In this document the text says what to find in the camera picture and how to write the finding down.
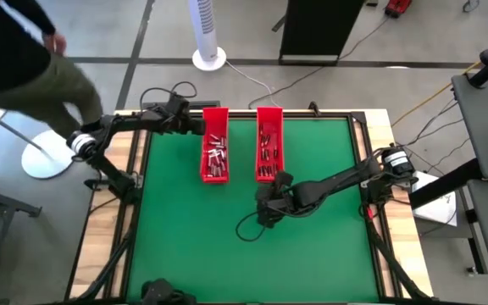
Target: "green table surface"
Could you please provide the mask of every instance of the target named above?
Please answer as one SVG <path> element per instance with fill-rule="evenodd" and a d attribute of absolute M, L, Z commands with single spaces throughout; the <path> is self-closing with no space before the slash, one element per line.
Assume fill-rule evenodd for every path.
<path fill-rule="evenodd" d="M 355 164 L 344 119 L 286 119 L 286 171 L 321 180 Z M 255 120 L 229 124 L 230 182 L 199 175 L 200 136 L 152 140 L 131 264 L 128 301 L 145 281 L 165 278 L 199 302 L 377 302 L 367 233 L 352 187 L 312 216 L 284 218 L 255 242 L 236 224 L 255 210 Z M 253 237 L 255 218 L 242 227 Z"/>

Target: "white tower fan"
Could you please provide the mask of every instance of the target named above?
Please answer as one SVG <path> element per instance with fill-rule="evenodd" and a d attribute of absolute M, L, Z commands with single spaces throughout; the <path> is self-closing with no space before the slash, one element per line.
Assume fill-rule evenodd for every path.
<path fill-rule="evenodd" d="M 223 67 L 227 55 L 221 47 L 218 47 L 212 0 L 189 1 L 191 21 L 197 41 L 197 50 L 192 57 L 193 64 L 203 71 L 215 71 Z"/>

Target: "person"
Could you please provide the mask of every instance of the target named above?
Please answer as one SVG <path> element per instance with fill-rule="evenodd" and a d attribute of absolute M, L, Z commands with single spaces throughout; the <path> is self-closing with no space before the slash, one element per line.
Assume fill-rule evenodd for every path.
<path fill-rule="evenodd" d="M 35 0 L 6 4 L 37 25 L 44 46 L 0 6 L 0 108 L 47 123 L 67 139 L 80 124 L 66 103 L 74 104 L 83 124 L 103 114 L 100 97 L 84 73 L 65 56 L 67 42 Z"/>

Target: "black jacket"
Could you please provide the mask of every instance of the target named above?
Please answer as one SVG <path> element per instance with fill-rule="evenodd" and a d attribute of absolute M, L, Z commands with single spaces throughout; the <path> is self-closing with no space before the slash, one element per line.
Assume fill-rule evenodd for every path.
<path fill-rule="evenodd" d="M 52 22 L 35 0 L 6 0 L 44 34 L 55 32 Z M 0 92 L 24 85 L 39 76 L 50 63 L 48 50 L 0 6 Z"/>

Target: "gray floor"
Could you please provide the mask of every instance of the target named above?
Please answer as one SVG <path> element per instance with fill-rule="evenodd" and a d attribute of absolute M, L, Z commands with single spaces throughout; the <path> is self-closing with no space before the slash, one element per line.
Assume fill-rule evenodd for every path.
<path fill-rule="evenodd" d="M 122 84 L 129 94 L 120 102 L 137 108 L 138 99 L 150 86 L 171 87 L 181 80 L 196 84 L 196 100 L 220 100 L 231 108 L 247 103 L 266 90 L 238 75 L 229 67 L 203 73 L 186 64 L 138 64 L 128 69 L 132 53 L 141 58 L 189 58 L 195 51 L 194 36 L 186 0 L 39 0 L 68 38 L 68 55 L 80 64 L 94 81 L 103 98 L 105 113 L 112 113 L 119 101 Z M 408 62 L 474 62 L 488 48 L 488 1 L 471 14 L 462 13 L 465 0 L 417 0 L 400 19 L 389 20 L 345 60 Z M 148 5 L 152 13 L 144 43 L 135 49 L 141 17 Z M 229 58 L 275 59 L 281 31 L 270 28 L 284 14 L 286 0 L 214 0 L 219 45 Z M 379 24 L 382 9 L 364 7 L 345 50 Z M 37 29 L 24 23 L 33 36 Z M 114 64 L 114 60 L 123 64 Z M 286 86 L 314 67 L 239 66 L 246 74 L 268 84 L 272 90 Z M 457 69 L 326 68 L 294 88 L 274 97 L 286 108 L 304 108 L 315 101 L 321 108 L 387 108 L 391 120 L 398 118 L 450 81 Z M 152 92 L 145 101 L 166 101 Z M 403 120 L 393 133 L 400 143 L 413 139 L 424 123 L 452 98 L 442 93 Z M 430 128 L 461 118 L 458 108 L 440 117 Z M 28 136 L 47 127 L 17 114 L 5 120 Z M 412 146 L 420 157 L 437 162 L 467 138 L 462 124 L 445 128 Z M 91 193 L 81 182 L 95 174 L 75 164 L 64 175 L 52 180 L 33 180 L 19 165 L 25 144 L 0 128 L 0 192 L 43 206 L 39 219 L 20 215 L 13 223 L 0 264 L 0 298 L 13 304 L 53 302 L 64 296 L 80 230 L 86 217 Z M 437 168 L 447 172 L 473 157 L 470 144 L 457 150 Z M 429 166 L 412 157 L 421 170 Z M 488 303 L 488 275 L 469 278 L 464 268 L 471 265 L 469 249 L 461 240 L 422 240 L 435 295 L 449 301 Z"/>

